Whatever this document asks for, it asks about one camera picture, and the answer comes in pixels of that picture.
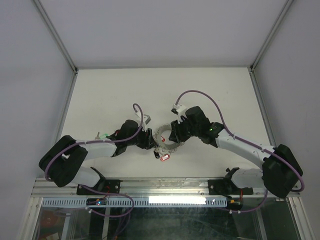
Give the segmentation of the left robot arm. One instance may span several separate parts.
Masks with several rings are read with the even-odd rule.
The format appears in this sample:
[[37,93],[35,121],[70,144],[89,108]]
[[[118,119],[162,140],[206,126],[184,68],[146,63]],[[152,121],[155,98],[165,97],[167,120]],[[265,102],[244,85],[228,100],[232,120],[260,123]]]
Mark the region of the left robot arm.
[[123,154],[128,147],[136,146],[150,150],[156,146],[152,130],[144,130],[134,120],[126,120],[120,129],[92,143],[80,143],[70,135],[63,136],[39,161],[39,168],[48,181],[57,187],[70,183],[87,186],[93,194],[100,194],[106,178],[95,167],[83,163],[96,158],[114,158]]

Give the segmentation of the black key tag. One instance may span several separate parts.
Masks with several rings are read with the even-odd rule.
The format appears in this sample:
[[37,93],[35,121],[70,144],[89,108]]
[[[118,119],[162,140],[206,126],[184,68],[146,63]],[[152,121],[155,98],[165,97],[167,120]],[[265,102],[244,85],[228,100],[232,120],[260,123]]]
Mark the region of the black key tag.
[[153,151],[153,153],[156,159],[159,159],[161,157],[160,153],[156,149]]

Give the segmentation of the green tag loose key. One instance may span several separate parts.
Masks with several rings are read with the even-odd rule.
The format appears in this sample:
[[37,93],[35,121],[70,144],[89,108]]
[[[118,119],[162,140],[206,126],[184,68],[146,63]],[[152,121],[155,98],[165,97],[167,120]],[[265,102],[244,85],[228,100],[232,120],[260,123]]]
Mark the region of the green tag loose key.
[[102,140],[105,139],[108,136],[107,133],[100,134],[100,132],[97,133],[96,137],[94,138],[95,140]]

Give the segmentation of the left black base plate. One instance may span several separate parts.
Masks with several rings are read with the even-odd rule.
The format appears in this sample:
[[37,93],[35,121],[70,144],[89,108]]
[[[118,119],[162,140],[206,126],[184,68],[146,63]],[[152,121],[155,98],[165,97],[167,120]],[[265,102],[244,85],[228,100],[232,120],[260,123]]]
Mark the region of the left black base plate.
[[119,194],[121,188],[122,181],[120,179],[107,179],[100,180],[94,187],[93,191],[83,187],[82,185],[77,186],[76,194],[78,196],[90,196],[90,195],[97,195],[98,192],[101,192],[102,195],[107,193],[111,194]]

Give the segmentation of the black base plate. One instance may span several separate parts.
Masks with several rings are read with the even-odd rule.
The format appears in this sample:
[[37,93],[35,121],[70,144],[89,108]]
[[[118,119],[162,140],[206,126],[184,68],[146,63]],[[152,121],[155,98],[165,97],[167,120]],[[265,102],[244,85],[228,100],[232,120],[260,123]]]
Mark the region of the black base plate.
[[107,179],[100,180],[94,187],[93,191],[83,187],[82,185],[77,186],[76,194],[78,196],[90,196],[90,195],[97,195],[98,192],[101,192],[102,195],[107,193],[111,194],[119,194],[121,188],[122,181],[120,179]]
[[249,196],[254,194],[252,187],[239,188],[229,179],[209,179],[207,183],[208,192],[211,196],[222,195],[228,197],[231,195]]

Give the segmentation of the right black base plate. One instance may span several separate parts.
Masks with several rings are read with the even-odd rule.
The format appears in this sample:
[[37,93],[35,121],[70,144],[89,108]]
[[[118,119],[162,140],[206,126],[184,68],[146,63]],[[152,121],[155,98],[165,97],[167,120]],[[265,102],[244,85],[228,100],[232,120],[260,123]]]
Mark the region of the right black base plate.
[[208,192],[211,196],[222,195],[228,197],[231,195],[249,196],[254,194],[252,187],[239,188],[229,179],[209,179],[207,183]]

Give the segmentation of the right aluminium frame post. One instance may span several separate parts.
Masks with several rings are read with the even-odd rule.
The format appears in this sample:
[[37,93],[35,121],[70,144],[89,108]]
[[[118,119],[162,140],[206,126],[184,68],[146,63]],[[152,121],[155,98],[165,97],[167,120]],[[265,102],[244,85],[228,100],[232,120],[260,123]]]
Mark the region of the right aluminium frame post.
[[254,72],[277,35],[295,0],[286,0],[249,69]]

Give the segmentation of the aluminium frame post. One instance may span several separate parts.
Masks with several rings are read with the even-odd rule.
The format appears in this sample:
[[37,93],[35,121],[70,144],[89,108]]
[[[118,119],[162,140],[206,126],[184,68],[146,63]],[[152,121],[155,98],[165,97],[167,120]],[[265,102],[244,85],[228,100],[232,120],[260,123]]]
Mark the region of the aluminium frame post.
[[295,0],[286,0],[249,69],[254,72],[277,35]]
[[39,13],[40,18],[42,19],[45,27],[47,28],[48,32],[50,33],[53,41],[55,42],[56,46],[58,47],[58,49],[60,51],[60,53],[62,54],[62,56],[66,60],[68,66],[71,68],[72,72],[76,74],[78,72],[78,68],[77,68],[76,64],[74,63],[71,55],[69,54],[65,44],[63,43],[63,41],[62,41],[57,29],[55,28],[49,14],[47,13],[42,1],[41,0],[32,0],[31,2],[33,3],[35,9]]

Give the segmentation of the aluminium mounting rail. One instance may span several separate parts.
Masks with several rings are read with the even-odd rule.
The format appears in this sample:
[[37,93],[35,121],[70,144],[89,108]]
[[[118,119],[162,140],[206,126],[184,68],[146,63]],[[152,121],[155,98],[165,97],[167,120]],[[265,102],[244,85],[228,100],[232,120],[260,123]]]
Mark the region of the aluminium mounting rail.
[[[128,195],[132,198],[142,198],[149,196],[219,196],[209,195],[208,180],[222,178],[122,178],[119,194]],[[89,195],[77,195],[78,184],[70,183],[63,187],[58,187],[54,182],[46,181],[43,178],[35,180],[32,197],[78,197]],[[230,197],[263,197],[264,187],[252,188],[253,195],[231,195]]]

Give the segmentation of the left aluminium frame post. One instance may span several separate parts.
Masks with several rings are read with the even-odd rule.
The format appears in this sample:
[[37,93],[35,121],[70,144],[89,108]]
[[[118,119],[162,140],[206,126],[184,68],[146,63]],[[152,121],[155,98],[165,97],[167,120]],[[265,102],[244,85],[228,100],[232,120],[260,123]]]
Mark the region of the left aluminium frame post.
[[42,19],[45,27],[47,28],[48,32],[50,33],[53,41],[55,42],[56,46],[58,47],[58,49],[60,51],[60,53],[62,54],[62,56],[66,60],[68,66],[71,68],[72,72],[76,74],[78,72],[78,68],[77,68],[76,64],[74,63],[71,55],[69,54],[65,44],[63,43],[63,41],[62,41],[57,29],[55,28],[49,14],[47,13],[42,1],[41,0],[32,0],[31,2],[33,3],[35,9],[39,13],[40,18]]

